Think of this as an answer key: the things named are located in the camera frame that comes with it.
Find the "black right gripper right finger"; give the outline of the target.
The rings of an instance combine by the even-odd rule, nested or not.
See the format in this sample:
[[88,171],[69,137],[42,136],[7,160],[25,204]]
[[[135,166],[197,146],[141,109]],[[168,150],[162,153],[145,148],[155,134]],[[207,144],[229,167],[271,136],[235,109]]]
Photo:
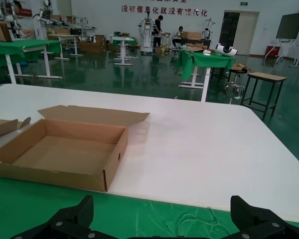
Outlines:
[[244,239],[299,239],[299,228],[269,209],[249,205],[240,196],[232,196],[230,215]]

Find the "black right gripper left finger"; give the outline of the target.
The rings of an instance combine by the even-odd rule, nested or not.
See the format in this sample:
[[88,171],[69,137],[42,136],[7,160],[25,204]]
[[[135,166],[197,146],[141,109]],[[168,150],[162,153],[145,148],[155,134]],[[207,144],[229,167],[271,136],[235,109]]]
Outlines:
[[112,239],[113,236],[90,229],[93,217],[94,198],[87,195],[78,205],[58,210],[45,223],[11,239]]

